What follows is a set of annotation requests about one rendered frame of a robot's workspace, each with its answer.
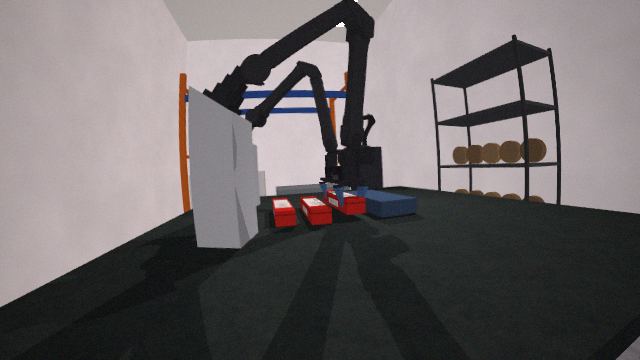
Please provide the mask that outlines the blue rectangular platform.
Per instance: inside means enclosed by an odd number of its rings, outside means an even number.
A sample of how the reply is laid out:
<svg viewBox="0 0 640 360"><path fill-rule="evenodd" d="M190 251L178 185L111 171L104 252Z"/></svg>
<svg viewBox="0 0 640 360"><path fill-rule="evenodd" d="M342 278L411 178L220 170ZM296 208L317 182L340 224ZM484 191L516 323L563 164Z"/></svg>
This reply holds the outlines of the blue rectangular platform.
<svg viewBox="0 0 640 360"><path fill-rule="evenodd" d="M409 196L401 196L399 198L393 198L385 202L381 202L387 198L395 196L397 194L381 192L376 190L367 190L365 198L366 211L380 218L387 218L389 216L404 215L404 214L416 214L417 213L417 198ZM395 200L404 199L404 200Z"/></svg>

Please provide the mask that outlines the red box with white label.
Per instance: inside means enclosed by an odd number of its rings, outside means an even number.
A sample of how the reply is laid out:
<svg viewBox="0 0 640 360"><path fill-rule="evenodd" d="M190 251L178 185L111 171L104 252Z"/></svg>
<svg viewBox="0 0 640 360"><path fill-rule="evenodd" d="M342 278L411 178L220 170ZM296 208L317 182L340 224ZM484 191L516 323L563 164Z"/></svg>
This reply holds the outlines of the red box with white label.
<svg viewBox="0 0 640 360"><path fill-rule="evenodd" d="M352 199L352 200L350 200ZM366 213L365 198L344 192L343 208L334 190L327 190L327 198L324 202L340 210L346 215Z"/></svg>
<svg viewBox="0 0 640 360"><path fill-rule="evenodd" d="M332 208L316 197L300 197L300 206L312 225L332 223Z"/></svg>
<svg viewBox="0 0 640 360"><path fill-rule="evenodd" d="M296 225L296 212L287 198L275 198L272 199L273 213L276 219L276 227L295 226Z"/></svg>

